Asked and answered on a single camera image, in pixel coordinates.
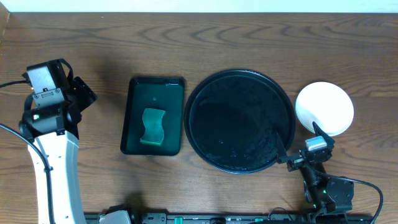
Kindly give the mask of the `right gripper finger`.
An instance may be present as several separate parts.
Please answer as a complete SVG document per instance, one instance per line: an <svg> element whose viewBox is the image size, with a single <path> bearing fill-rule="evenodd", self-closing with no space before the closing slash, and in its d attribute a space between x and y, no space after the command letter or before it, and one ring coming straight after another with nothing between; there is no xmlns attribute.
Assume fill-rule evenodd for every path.
<svg viewBox="0 0 398 224"><path fill-rule="evenodd" d="M327 146L334 145L335 140L332 137L330 137L326 132L324 132L315 121L312 122L312 125L316 137L321 136L325 140Z"/></svg>
<svg viewBox="0 0 398 224"><path fill-rule="evenodd" d="M287 162L287 153L284 144L279 136L279 133L275 134L275 139L277 142L277 162Z"/></svg>

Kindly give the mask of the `white plate with green stain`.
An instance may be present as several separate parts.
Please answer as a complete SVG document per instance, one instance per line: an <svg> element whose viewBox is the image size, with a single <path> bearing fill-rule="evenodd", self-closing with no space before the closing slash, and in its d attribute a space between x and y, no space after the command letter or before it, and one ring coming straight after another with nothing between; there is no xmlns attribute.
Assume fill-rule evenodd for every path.
<svg viewBox="0 0 398 224"><path fill-rule="evenodd" d="M329 82L315 82L304 87L295 101L295 110L297 108L311 111L319 119L319 127L329 136L345 132L354 118L349 95Z"/></svg>

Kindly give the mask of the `green sponge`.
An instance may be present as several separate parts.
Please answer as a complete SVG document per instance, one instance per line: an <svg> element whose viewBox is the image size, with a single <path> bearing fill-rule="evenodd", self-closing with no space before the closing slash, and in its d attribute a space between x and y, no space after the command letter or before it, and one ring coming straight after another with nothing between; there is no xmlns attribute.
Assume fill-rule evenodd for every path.
<svg viewBox="0 0 398 224"><path fill-rule="evenodd" d="M164 128L162 120L165 111L155 108L146 108L142 115L142 122L144 125L144 134L140 138L141 144L148 144L151 146L161 146L164 141Z"/></svg>

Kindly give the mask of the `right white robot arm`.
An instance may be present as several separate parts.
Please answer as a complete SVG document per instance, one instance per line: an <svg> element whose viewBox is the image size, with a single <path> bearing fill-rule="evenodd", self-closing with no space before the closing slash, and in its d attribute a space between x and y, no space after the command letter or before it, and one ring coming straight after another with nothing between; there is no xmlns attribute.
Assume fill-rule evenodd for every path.
<svg viewBox="0 0 398 224"><path fill-rule="evenodd" d="M305 148L287 155L279 135L275 137L277 163L287 164L288 171L300 171L307 202L313 209L307 219L315 222L318 216L345 215L352 209L354 183L341 177L329 177L323 163L331 158L335 141L313 122L315 137L305 141Z"/></svg>

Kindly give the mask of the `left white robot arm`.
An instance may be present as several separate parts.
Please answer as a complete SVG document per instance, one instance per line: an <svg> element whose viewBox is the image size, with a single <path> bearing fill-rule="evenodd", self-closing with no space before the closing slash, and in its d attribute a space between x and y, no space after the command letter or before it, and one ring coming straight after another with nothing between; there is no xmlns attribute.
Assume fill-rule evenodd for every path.
<svg viewBox="0 0 398 224"><path fill-rule="evenodd" d="M80 78L31 79L19 129L35 172L39 223L86 223L78 179L81 112L97 96Z"/></svg>

